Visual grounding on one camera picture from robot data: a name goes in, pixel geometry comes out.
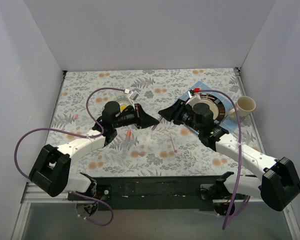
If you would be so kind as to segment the grey highlighter pen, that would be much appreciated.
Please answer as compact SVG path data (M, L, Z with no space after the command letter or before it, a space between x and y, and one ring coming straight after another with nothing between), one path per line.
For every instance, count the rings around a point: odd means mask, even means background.
M129 146L129 142L130 142L130 137L131 137L131 130L128 129L127 130L127 133L125 135L125 139L123 141L123 147L122 147L122 152L125 153L128 149L128 146Z

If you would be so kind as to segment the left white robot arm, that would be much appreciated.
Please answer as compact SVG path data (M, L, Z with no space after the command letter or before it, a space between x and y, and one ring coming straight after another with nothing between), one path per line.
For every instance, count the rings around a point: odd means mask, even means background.
M29 179L51 197L69 191L79 192L85 200L91 200L97 193L96 181L85 173L71 173L71 165L107 146L117 136L118 128L134 125L137 129L145 129L158 124L158 119L147 114L138 103L121 110L118 102L109 101L86 137L59 146L45 145Z

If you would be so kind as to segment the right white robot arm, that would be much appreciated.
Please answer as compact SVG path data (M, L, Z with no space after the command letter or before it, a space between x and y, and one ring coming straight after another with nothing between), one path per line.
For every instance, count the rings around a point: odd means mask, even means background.
M299 193L300 179L293 162L265 155L238 140L217 125L208 104L190 105L178 99L159 115L175 125L185 125L198 133L201 143L248 169L253 177L226 172L201 193L206 199L227 199L238 194L262 199L271 209L281 212Z

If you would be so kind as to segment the pink white pen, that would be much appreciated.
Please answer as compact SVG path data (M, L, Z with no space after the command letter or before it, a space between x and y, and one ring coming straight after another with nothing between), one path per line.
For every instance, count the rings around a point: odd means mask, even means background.
M171 144L172 144L172 147L173 147L173 151L175 153L177 153L178 150L177 150L177 147L176 147L176 143L175 143L174 137L173 137L173 135L171 133L169 134L169 136L170 136Z

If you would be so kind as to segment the purple pen cap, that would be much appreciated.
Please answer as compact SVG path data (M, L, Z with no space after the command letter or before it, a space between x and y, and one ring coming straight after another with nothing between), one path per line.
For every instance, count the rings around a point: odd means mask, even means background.
M138 151L137 154L140 156L140 157L144 157L146 155L146 153L144 151Z

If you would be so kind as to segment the patterned glass bowl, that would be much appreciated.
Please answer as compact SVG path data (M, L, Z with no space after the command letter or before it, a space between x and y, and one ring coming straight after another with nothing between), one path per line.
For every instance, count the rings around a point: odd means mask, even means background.
M114 99L119 104L120 112L123 112L128 106L134 108L132 101L130 100L129 94L121 94Z

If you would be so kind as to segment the floral table mat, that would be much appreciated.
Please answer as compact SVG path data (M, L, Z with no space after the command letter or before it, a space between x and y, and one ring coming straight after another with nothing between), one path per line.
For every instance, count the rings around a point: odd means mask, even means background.
M58 146L72 141L75 134L87 133L105 103L123 95L122 89L139 92L136 101L155 118L159 110L169 107L197 82L237 100L242 95L238 73L233 68L67 72L51 124L55 131L49 133L47 143ZM131 136L123 153L128 130ZM189 129L165 120L153 131L120 128L107 147L89 153L71 167L74 173L92 177L222 175L237 169L236 161L203 146Z

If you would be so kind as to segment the dark striped plate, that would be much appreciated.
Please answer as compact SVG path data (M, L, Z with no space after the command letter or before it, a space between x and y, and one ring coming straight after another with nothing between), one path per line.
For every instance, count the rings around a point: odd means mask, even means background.
M226 117L226 108L222 101L214 95L200 93L200 100L209 106L213 113L214 122L220 124Z

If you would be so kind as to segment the blue checked cloth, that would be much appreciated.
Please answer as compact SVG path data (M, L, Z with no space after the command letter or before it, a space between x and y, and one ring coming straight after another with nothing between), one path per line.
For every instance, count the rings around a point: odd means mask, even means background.
M225 113L226 113L226 117L225 119L220 123L220 126L224 129L226 129L227 131L229 131L230 133L232 133L235 129L238 128L238 124L234 123L230 120L230 118L228 117L228 112L234 108L233 104L230 102L230 100L224 96L223 94L217 93L217 92L212 92L212 91L206 91L206 92L201 92L201 93L207 93L207 94L211 94L215 97L217 97L218 99L220 99L222 101L222 103L225 106Z

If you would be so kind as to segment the cream ceramic mug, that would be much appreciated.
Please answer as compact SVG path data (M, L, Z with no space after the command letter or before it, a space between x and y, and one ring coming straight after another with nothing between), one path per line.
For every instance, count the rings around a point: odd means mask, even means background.
M228 112L228 117L233 123L237 123L237 117L242 122L256 108L256 102L249 96L241 96L237 99L235 107Z

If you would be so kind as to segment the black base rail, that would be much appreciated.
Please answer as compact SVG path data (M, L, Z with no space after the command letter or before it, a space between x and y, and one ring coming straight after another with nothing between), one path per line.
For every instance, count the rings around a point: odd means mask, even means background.
M113 210L213 211L214 200L229 203L231 193L217 184L222 176L96 177L96 183L69 200L85 196L102 200Z

